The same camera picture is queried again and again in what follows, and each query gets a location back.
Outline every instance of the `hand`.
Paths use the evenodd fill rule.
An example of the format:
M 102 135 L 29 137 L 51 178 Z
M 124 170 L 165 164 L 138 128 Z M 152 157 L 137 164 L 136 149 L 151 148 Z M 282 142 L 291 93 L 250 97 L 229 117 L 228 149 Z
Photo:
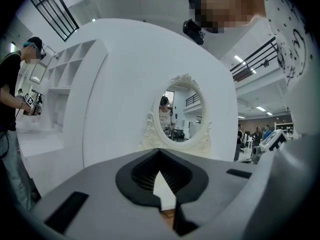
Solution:
M 23 104 L 21 109 L 23 109 L 24 111 L 26 111 L 29 114 L 31 107 L 28 104 Z

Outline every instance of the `white t-shirt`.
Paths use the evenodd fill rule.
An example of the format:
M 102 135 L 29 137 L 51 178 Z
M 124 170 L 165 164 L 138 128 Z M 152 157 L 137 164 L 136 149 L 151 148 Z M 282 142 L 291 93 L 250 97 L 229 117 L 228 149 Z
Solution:
M 302 135 L 319 133 L 320 51 L 316 38 L 291 0 L 264 0 L 264 7 L 277 41 L 277 60 L 289 90 L 285 101 L 294 129 Z
M 161 109 L 159 109 L 159 120 L 160 120 L 160 125 L 163 131 L 167 129 L 171 129 L 171 125 L 176 123 L 176 118 L 175 114 L 172 113 L 170 116 L 171 110 L 168 110 L 168 112 L 162 112 Z

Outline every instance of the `brown wall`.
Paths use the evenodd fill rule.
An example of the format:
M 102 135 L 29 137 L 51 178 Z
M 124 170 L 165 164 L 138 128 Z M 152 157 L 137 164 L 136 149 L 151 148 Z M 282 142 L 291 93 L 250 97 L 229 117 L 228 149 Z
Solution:
M 274 117 L 266 117 L 261 119 L 251 119 L 251 120 L 239 120 L 239 125 L 242 126 L 241 131 L 250 132 L 250 135 L 256 132 L 256 128 L 260 127 L 261 131 L 265 131 L 265 125 L 268 124 L 270 126 L 270 130 L 275 130 L 275 123 L 292 123 L 291 115 L 282 115 L 282 116 L 274 116 Z

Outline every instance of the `black cap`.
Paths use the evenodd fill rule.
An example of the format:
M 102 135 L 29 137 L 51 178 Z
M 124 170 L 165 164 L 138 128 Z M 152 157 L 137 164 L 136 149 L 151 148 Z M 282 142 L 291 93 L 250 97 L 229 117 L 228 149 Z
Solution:
M 27 42 L 34 43 L 35 46 L 39 49 L 39 52 L 41 53 L 42 49 L 42 40 L 39 37 L 33 36 L 29 38 Z
M 160 100 L 160 106 L 167 105 L 169 103 L 169 99 L 166 96 L 162 96 Z

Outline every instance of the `black camera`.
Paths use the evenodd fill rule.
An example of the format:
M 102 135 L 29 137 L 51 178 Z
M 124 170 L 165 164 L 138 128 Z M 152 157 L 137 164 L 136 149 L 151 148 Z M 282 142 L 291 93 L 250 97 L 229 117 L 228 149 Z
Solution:
M 195 41 L 198 45 L 203 45 L 205 42 L 204 34 L 199 27 L 192 19 L 186 20 L 183 23 L 183 33 Z

